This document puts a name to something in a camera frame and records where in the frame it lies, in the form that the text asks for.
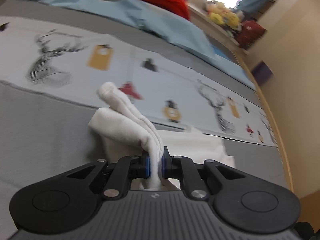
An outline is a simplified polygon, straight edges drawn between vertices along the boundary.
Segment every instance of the black fabric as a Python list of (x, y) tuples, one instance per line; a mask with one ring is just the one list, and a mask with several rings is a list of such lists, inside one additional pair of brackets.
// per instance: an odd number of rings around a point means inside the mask
[(315, 233), (316, 240), (320, 240), (320, 229)]
[(294, 226), (294, 229), (303, 240), (309, 240), (315, 234), (312, 226), (308, 222), (298, 222)]

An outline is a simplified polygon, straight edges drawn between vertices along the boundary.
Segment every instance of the bed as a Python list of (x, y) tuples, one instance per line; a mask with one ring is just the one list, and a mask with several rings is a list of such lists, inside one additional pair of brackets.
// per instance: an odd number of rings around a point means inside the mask
[[(261, 93), (258, 87), (255, 91), (235, 77), (213, 67), (199, 58), (199, 55), (193, 55), (185, 48), (119, 21), (62, 7), (35, 0), (0, 0), (0, 16), (41, 20), (110, 34), (128, 44), (156, 52), (172, 62), (195, 70), (251, 104), (261, 107), (257, 97), (257, 93)], [(213, 45), (230, 62), (239, 59), (232, 53), (228, 54), (227, 50), (219, 49), (218, 43)], [(16, 230), (8, 204), (17, 190), (101, 158), (104, 153), (99, 136), (87, 126), (97, 107), (32, 91), (4, 80), (0, 82), (0, 102), (0, 239), (6, 239)], [(266, 109), (264, 100), (262, 104), (282, 151), (281, 138), (271, 112)], [(183, 126), (174, 123), (154, 124), (160, 130), (183, 130)], [(290, 180), (286, 181), (290, 171), (286, 168), (285, 160), (283, 168), (283, 152), (281, 156), (276, 145), (222, 137), (227, 154), (235, 158), (237, 169), (292, 189)]]

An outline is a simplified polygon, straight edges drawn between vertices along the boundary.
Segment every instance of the plush toy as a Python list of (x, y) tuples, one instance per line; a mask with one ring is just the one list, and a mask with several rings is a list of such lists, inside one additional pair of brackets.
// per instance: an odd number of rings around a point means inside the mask
[(224, 25), (223, 17), (217, 13), (210, 13), (209, 19), (212, 20), (215, 24)]
[(223, 14), (223, 10), (221, 8), (218, 8), (218, 6), (215, 3), (208, 3), (207, 12), (209, 15), (210, 15), (210, 13), (216, 13), (219, 15)]
[(208, 12), (209, 19), (217, 25), (225, 26), (233, 30), (237, 30), (240, 26), (239, 17), (231, 12), (231, 9), (226, 8), (223, 2), (208, 2), (205, 9)]
[(233, 13), (229, 12), (225, 15), (226, 24), (231, 28), (236, 30), (239, 26), (239, 17)]

